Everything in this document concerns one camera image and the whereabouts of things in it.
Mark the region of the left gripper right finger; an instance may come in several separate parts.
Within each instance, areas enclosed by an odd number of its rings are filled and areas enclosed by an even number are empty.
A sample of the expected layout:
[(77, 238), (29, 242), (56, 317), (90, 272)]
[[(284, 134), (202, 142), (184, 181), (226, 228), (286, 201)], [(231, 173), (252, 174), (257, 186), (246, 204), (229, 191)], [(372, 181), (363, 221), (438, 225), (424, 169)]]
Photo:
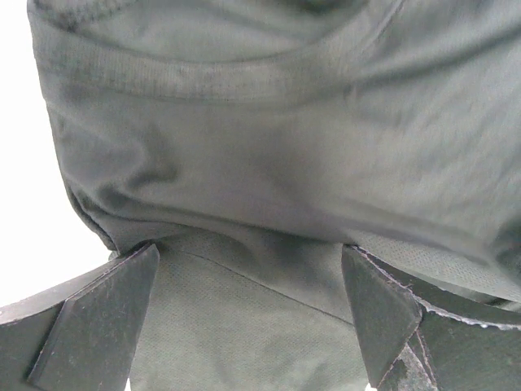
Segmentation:
[(520, 388), (518, 313), (444, 291), (358, 246), (343, 248), (342, 271), (373, 388)]

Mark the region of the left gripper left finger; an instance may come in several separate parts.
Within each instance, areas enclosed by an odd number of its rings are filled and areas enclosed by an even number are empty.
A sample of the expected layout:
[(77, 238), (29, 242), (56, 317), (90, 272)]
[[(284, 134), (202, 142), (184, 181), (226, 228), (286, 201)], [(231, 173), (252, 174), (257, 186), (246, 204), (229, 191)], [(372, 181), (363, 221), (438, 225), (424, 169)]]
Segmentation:
[(1, 389), (125, 389), (160, 255), (144, 244), (1, 308)]

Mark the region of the black t shirt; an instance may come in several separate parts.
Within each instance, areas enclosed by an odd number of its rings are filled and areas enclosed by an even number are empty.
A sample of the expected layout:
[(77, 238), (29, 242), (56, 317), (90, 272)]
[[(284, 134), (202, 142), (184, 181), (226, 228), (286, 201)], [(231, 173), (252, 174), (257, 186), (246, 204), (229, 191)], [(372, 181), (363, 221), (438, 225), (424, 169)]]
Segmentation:
[(517, 1), (31, 1), (59, 169), (160, 255), (134, 390), (371, 386), (345, 246), (520, 312)]

